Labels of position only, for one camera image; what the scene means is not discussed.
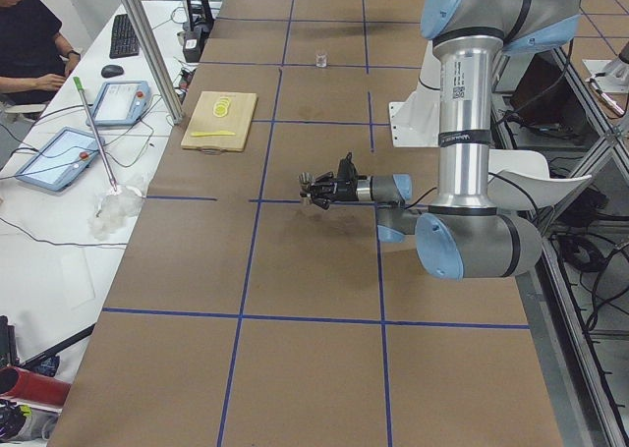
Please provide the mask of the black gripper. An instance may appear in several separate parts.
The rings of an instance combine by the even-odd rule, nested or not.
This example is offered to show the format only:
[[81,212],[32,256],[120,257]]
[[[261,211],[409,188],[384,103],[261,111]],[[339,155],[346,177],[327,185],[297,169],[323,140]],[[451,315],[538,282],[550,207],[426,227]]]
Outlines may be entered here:
[[334,176],[329,171],[315,177],[309,172],[299,175],[299,183],[302,188],[312,188],[327,184],[325,197],[311,193],[300,192],[302,204],[316,205],[321,209],[327,209],[332,202],[359,202],[370,199],[370,177],[366,175]]

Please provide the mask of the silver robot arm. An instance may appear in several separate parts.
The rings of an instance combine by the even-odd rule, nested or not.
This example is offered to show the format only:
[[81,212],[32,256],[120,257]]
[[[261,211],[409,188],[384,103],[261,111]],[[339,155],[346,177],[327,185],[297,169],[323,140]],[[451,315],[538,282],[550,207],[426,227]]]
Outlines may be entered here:
[[360,175],[344,158],[336,172],[303,174],[301,195],[377,205],[385,241],[416,239],[424,269],[441,279],[508,277],[538,261],[542,240],[529,221],[506,215],[487,193],[492,64],[501,52],[543,52],[571,40],[581,0],[427,0],[421,32],[440,64],[438,186],[426,212],[407,207],[406,175]]

